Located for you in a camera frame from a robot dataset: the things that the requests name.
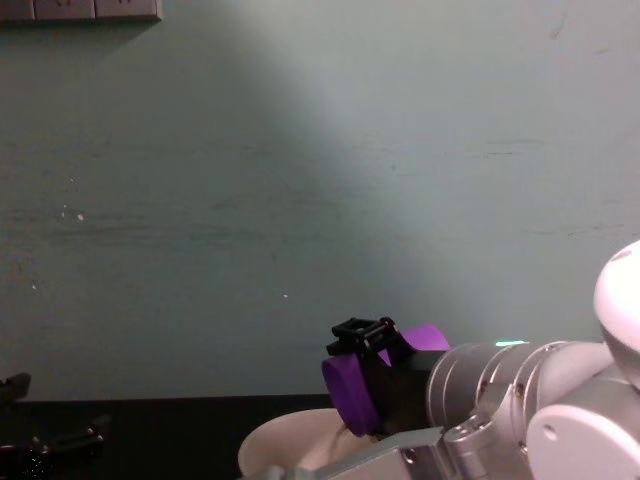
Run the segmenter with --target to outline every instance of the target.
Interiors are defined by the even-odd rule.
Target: wall
[[[322,391],[329,327],[598,338],[640,234],[637,1],[165,1],[0,37],[0,373]]]

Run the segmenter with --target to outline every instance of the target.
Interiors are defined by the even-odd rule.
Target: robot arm
[[[333,329],[323,374],[365,451],[251,480],[640,478],[640,242],[603,269],[606,343],[414,348],[392,320]]]

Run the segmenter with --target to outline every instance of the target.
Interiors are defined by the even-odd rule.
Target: black object
[[[27,395],[31,376],[20,374],[0,384],[0,480],[46,480],[101,456],[110,418],[96,418],[86,428],[49,438],[9,405]]]
[[[389,317],[351,318],[331,329],[337,341],[327,346],[331,356],[355,354],[369,395],[382,419],[380,436],[427,428],[426,388],[445,351],[413,348]],[[386,351],[389,363],[380,356]]]

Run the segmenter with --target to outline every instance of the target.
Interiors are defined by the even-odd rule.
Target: black table
[[[238,448],[251,430],[279,415],[330,406],[327,395],[287,395],[23,402],[12,411],[54,433],[82,428],[103,414],[112,416],[103,458],[56,477],[60,480],[235,480],[240,476]]]

